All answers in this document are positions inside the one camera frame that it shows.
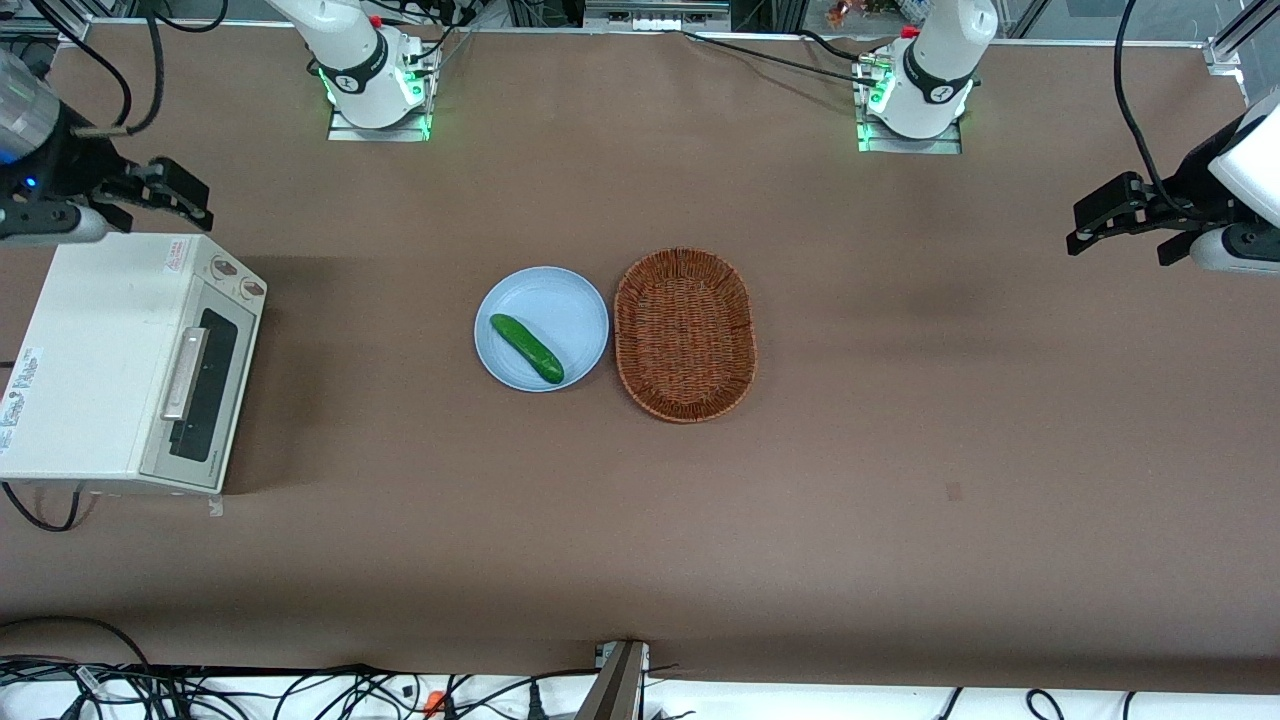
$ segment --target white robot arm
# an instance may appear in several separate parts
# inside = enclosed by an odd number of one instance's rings
[[[360,0],[268,3],[302,33],[330,101],[351,124],[383,128],[425,101],[422,77],[431,53],[416,37],[375,27]]]
[[[934,0],[919,37],[901,37],[878,53],[890,77],[868,110],[904,137],[937,137],[964,113],[973,72],[1000,18],[991,0]]]

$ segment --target oven knob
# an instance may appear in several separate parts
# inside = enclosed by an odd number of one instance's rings
[[[214,272],[221,273],[228,277],[239,274],[239,269],[236,268],[236,265],[232,265],[230,263],[220,258],[214,258]]]

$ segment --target white toaster oven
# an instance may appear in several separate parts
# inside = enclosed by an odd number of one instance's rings
[[[220,493],[265,297],[200,234],[59,246],[0,402],[0,479]]]

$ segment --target wire bundle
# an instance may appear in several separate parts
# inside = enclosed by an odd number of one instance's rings
[[[128,634],[115,625],[101,620],[73,615],[45,615],[0,624],[0,632],[50,624],[86,625],[105,630],[123,642],[133,656],[137,657],[137,664],[116,666],[102,664],[86,665],[61,657],[33,655],[0,656],[0,689],[32,682],[73,680],[76,683],[79,693],[59,720],[76,720],[81,717],[81,711],[86,705],[93,707],[95,720],[106,719],[104,708],[108,706],[142,706],[145,720],[191,720],[195,708],[207,711],[202,715],[212,714],[220,720],[252,720],[250,714],[237,703],[237,698],[246,697],[275,700],[276,703],[271,714],[271,720],[280,720],[285,702],[291,697],[335,682],[347,682],[351,685],[325,705],[315,716],[316,720],[351,720],[361,701],[365,700],[374,700],[388,705],[393,708],[398,720],[415,720],[436,714],[440,714],[443,720],[461,720],[480,707],[490,710],[506,720],[518,720],[506,715],[490,703],[512,691],[525,685],[535,685],[539,680],[570,675],[590,675],[598,671],[594,669],[582,669],[544,673],[511,683],[476,702],[467,702],[465,705],[456,703],[453,697],[474,675],[449,675],[444,697],[433,707],[425,707],[422,701],[422,680],[420,676],[410,675],[413,683],[412,692],[408,692],[408,687],[406,687],[404,694],[398,696],[388,685],[396,678],[407,674],[380,670],[367,665],[340,665],[312,670],[294,679],[280,694],[223,691],[209,687],[207,683],[211,678],[206,669],[157,667],[152,665],[142,652],[142,648]],[[111,682],[125,683],[134,697],[122,697],[115,693],[104,692],[100,685]],[[333,715],[334,710],[337,710],[337,715]]]

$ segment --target toaster oven window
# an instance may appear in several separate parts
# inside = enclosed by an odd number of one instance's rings
[[[218,413],[223,407],[227,375],[236,351],[236,337],[239,334],[236,323],[209,309],[200,316],[200,327],[209,331],[209,338],[204,363],[196,375],[196,389],[191,395],[191,409],[187,419],[174,421],[169,432],[169,455],[196,462],[209,460],[214,427],[218,425]]]

